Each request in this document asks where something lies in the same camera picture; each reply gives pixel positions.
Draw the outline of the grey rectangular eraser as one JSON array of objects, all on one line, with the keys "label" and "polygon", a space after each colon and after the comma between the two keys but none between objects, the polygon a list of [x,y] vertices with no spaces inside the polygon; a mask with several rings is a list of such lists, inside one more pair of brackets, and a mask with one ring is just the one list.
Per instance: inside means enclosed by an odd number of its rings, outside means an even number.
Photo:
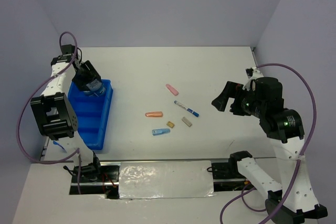
[{"label": "grey rectangular eraser", "polygon": [[191,127],[192,123],[190,120],[188,120],[186,117],[182,117],[182,121],[188,126]]}]

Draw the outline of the blue correction tape case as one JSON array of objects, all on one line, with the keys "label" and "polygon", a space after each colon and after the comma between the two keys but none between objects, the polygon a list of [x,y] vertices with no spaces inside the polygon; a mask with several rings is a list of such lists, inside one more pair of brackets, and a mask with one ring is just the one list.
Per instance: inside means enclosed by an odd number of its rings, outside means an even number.
[{"label": "blue correction tape case", "polygon": [[168,129],[168,128],[164,128],[164,129],[155,129],[155,130],[152,130],[152,135],[153,136],[159,136],[159,135],[164,135],[164,134],[168,134],[170,133],[171,130]]}]

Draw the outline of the tan small eraser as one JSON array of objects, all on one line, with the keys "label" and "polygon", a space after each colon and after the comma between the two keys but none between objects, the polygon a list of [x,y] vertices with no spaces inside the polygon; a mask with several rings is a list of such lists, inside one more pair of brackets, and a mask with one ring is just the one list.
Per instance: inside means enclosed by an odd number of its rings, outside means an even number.
[{"label": "tan small eraser", "polygon": [[166,124],[168,127],[173,128],[175,125],[171,121],[168,121]]}]

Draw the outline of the orange correction tape case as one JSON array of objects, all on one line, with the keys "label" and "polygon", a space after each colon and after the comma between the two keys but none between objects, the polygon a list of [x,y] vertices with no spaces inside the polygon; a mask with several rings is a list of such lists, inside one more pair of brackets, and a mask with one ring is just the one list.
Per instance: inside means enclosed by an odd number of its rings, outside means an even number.
[{"label": "orange correction tape case", "polygon": [[163,112],[162,111],[146,112],[145,116],[151,118],[161,118],[163,117]]}]

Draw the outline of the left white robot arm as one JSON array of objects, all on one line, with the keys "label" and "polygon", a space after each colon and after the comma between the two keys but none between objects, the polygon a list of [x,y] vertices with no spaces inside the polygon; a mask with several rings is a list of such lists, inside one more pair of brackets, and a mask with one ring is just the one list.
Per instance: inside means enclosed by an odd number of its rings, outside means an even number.
[{"label": "left white robot arm", "polygon": [[32,108],[38,129],[50,140],[59,141],[67,154],[72,155],[72,174],[78,178],[98,181],[103,174],[99,159],[79,136],[79,120],[64,92],[66,67],[75,70],[73,84],[86,96],[99,97],[106,91],[101,77],[90,61],[81,60],[81,50],[74,45],[63,45],[61,55],[51,62],[52,77],[42,94],[32,98]]}]

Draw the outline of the pink correction tape case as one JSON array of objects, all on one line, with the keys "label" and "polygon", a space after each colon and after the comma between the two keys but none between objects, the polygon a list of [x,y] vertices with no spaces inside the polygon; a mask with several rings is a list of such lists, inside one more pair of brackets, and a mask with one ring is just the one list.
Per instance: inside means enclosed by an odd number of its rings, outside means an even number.
[{"label": "pink correction tape case", "polygon": [[166,84],[165,86],[174,96],[177,96],[179,94],[179,92],[170,84]]}]

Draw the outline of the blue white marker pen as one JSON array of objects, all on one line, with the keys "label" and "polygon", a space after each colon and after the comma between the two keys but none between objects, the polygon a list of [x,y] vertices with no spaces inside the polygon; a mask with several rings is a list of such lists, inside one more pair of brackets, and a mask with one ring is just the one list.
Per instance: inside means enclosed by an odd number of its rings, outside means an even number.
[{"label": "blue white marker pen", "polygon": [[183,105],[182,103],[178,102],[178,101],[174,101],[174,104],[177,105],[178,107],[184,109],[185,111],[191,113],[192,115],[194,115],[195,117],[199,117],[199,114],[197,112],[195,112],[194,110],[186,107],[185,105]]}]

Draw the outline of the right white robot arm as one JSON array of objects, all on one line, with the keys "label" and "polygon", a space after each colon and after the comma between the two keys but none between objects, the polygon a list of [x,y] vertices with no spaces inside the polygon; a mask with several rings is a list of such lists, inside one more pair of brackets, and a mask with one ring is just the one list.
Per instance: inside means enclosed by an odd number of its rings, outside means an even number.
[{"label": "right white robot arm", "polygon": [[259,191],[273,223],[304,223],[306,219],[327,217],[328,210],[314,195],[305,157],[300,153],[306,142],[301,117],[284,107],[278,79],[250,78],[246,85],[229,81],[212,105],[223,112],[230,98],[234,100],[232,114],[259,119],[274,149],[280,182],[260,168],[248,151],[232,153],[227,171],[233,177],[244,176]]}]

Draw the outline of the blue paint jar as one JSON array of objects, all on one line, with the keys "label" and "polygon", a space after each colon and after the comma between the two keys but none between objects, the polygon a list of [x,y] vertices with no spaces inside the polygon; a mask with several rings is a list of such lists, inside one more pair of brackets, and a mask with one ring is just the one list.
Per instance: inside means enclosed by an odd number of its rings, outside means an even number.
[{"label": "blue paint jar", "polygon": [[93,80],[86,84],[87,90],[84,94],[89,97],[100,97],[106,92],[104,84],[99,80]]}]

